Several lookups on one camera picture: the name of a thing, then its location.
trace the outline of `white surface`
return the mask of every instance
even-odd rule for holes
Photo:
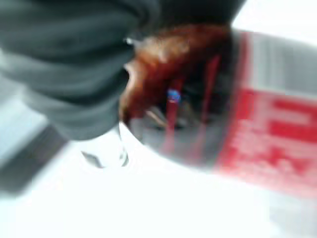
[[[316,4],[249,1],[235,26],[316,43]],[[24,196],[0,200],[0,237],[267,238],[274,231],[260,191],[130,147],[132,163],[120,170],[95,169],[65,147]]]

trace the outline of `bottle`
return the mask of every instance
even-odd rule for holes
[[[317,49],[206,28],[145,42],[127,66],[123,121],[165,158],[262,187],[272,237],[317,237]]]

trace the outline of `hand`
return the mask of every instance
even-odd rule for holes
[[[130,78],[120,99],[119,115],[129,126],[131,118],[142,118],[162,101],[172,79],[189,73],[229,37],[229,28],[187,25],[162,31],[136,46],[136,56],[125,68]]]

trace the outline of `red label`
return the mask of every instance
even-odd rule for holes
[[[317,197],[317,101],[240,89],[234,111],[221,171]]]

